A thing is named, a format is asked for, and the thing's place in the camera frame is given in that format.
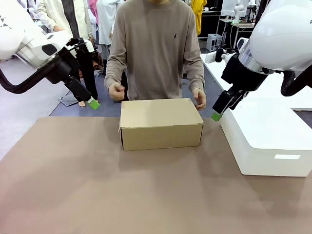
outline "cardboard box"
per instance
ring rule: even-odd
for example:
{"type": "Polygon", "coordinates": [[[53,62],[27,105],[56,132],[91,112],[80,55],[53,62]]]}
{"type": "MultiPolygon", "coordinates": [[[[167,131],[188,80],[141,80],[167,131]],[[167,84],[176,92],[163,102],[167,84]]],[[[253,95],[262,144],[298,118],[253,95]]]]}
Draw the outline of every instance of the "cardboard box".
{"type": "Polygon", "coordinates": [[[120,130],[125,151],[198,146],[203,120],[189,98],[123,101],[120,130]]]}

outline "box lid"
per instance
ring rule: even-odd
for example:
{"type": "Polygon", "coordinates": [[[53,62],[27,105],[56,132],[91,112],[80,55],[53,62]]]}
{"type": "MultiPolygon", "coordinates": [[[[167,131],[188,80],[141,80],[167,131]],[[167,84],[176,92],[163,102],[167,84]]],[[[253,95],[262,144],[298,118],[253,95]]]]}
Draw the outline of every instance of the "box lid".
{"type": "Polygon", "coordinates": [[[202,123],[201,116],[189,98],[123,101],[121,104],[121,128],[202,123]]]}

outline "pink clothing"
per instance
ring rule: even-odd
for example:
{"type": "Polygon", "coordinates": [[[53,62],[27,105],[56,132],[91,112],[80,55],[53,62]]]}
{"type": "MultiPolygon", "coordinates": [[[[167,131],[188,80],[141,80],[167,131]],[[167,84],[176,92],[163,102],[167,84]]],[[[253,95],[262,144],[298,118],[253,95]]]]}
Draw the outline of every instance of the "pink clothing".
{"type": "Polygon", "coordinates": [[[91,10],[92,14],[97,18],[97,24],[98,24],[97,2],[98,2],[98,0],[89,0],[90,10],[91,10]]]}

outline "hand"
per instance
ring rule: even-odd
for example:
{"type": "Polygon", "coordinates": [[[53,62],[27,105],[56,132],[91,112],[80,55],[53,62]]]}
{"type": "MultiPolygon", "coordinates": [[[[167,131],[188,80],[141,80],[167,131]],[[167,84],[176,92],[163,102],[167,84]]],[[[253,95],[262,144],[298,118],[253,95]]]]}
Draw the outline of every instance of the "hand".
{"type": "Polygon", "coordinates": [[[206,94],[202,89],[194,88],[193,97],[197,101],[196,109],[202,111],[206,108],[206,94]]]}
{"type": "Polygon", "coordinates": [[[89,41],[94,45],[93,37],[89,37],[89,41]]]}
{"type": "Polygon", "coordinates": [[[108,88],[109,96],[114,101],[121,101],[125,98],[125,87],[121,84],[114,82],[108,88]]]}
{"type": "Polygon", "coordinates": [[[60,28],[58,26],[54,26],[53,31],[54,32],[59,32],[59,31],[64,31],[64,29],[62,29],[62,28],[60,28]]]}

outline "floor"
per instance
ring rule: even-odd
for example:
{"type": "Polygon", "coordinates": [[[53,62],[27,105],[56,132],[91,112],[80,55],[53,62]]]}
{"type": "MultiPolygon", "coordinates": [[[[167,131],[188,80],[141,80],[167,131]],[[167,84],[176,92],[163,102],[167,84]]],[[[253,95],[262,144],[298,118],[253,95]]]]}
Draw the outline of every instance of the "floor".
{"type": "MultiPolygon", "coordinates": [[[[0,69],[13,84],[19,84],[34,73],[18,58],[0,64],[0,69]]],[[[68,89],[63,84],[52,85],[44,79],[20,95],[0,86],[0,160],[26,131],[43,116],[49,116],[58,105],[58,98],[68,89]]]]}
{"type": "MultiPolygon", "coordinates": [[[[206,42],[199,41],[201,52],[207,53],[206,42]]],[[[0,64],[1,70],[8,79],[17,84],[31,75],[34,70],[27,67],[19,59],[12,59],[0,64]]],[[[221,89],[205,68],[205,93],[207,95],[207,108],[201,111],[202,117],[210,117],[212,106],[217,100],[221,89]]],[[[14,95],[0,86],[0,160],[9,149],[24,135],[24,133],[44,116],[120,116],[120,103],[113,103],[107,90],[104,88],[104,77],[96,78],[100,108],[96,111],[88,106],[81,108],[77,104],[66,107],[57,99],[65,95],[68,90],[63,84],[52,85],[47,80],[41,81],[33,89],[22,95],[14,95]]],[[[183,97],[191,98],[188,81],[183,80],[183,97]]],[[[311,112],[296,112],[309,126],[312,127],[311,112]]]]}

